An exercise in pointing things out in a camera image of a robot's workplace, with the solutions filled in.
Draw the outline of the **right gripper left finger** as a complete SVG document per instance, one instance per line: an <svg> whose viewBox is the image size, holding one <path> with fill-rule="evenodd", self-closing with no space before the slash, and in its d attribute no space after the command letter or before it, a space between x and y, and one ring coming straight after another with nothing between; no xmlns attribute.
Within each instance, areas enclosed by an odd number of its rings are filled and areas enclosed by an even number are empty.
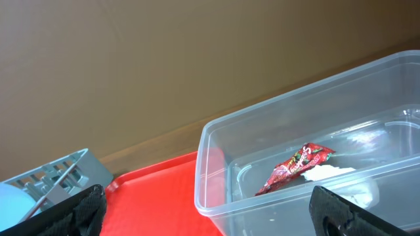
<svg viewBox="0 0 420 236"><path fill-rule="evenodd" d="M1 236L99 236L106 214L100 184L1 232Z"/></svg>

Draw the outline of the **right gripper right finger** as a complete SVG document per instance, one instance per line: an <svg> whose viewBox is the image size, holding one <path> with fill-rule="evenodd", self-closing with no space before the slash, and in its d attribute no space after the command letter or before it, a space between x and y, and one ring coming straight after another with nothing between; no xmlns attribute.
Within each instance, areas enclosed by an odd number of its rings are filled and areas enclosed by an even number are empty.
<svg viewBox="0 0 420 236"><path fill-rule="evenodd" d="M309 213L316 236L411 236L322 186L315 186Z"/></svg>

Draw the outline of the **white napkin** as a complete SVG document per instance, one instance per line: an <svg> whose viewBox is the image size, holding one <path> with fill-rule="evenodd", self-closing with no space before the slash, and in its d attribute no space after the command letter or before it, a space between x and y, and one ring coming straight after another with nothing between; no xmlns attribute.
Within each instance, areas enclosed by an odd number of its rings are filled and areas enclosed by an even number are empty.
<svg viewBox="0 0 420 236"><path fill-rule="evenodd" d="M340 168L331 165L317 165L307 170L301 176L307 181L321 181L342 174L354 172L355 168ZM367 210L380 201L379 187L372 178L359 178L325 186L328 190L338 194L347 201Z"/></svg>

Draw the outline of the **red snack wrapper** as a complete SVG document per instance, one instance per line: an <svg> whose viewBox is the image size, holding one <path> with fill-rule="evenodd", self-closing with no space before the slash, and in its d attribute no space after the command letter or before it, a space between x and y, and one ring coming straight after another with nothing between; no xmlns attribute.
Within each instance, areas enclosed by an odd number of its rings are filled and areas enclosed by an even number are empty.
<svg viewBox="0 0 420 236"><path fill-rule="evenodd" d="M331 148L319 144L304 144L291 158L274 167L272 174L255 196L279 190L302 173L326 162L334 153Z"/></svg>

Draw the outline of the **light blue plate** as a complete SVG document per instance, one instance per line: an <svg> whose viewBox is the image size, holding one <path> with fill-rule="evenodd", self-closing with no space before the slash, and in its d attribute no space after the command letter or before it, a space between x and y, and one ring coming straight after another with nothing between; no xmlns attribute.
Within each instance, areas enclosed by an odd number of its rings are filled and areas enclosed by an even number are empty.
<svg viewBox="0 0 420 236"><path fill-rule="evenodd" d="M35 206L36 201L25 191L1 183L1 231L15 226Z"/></svg>

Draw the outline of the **grey plastic dishwasher rack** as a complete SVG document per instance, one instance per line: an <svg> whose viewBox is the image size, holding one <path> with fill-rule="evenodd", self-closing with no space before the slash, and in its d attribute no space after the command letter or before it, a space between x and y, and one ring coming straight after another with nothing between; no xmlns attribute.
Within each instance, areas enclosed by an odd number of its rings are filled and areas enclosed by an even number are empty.
<svg viewBox="0 0 420 236"><path fill-rule="evenodd" d="M95 184L107 187L113 179L113 174L85 148L3 183L20 189L35 201L18 218L21 223Z"/></svg>

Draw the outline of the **red plastic serving tray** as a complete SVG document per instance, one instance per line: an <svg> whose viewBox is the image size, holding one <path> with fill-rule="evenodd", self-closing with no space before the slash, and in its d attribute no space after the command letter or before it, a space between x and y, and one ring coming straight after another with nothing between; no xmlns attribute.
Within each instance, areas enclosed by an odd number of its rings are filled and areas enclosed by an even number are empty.
<svg viewBox="0 0 420 236"><path fill-rule="evenodd" d="M117 177L106 189L101 236L220 236L194 205L197 153Z"/></svg>

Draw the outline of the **clear plastic storage bin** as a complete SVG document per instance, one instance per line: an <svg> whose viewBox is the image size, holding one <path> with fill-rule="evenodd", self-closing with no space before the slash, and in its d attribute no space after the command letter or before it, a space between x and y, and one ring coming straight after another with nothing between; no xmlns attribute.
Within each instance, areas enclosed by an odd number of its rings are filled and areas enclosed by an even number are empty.
<svg viewBox="0 0 420 236"><path fill-rule="evenodd" d="M305 143L331 148L329 164L354 172L328 186L372 178L368 210L419 233L419 52L408 50L207 123L199 142L194 203L224 235L313 235L316 182L298 177L255 196L274 167Z"/></svg>

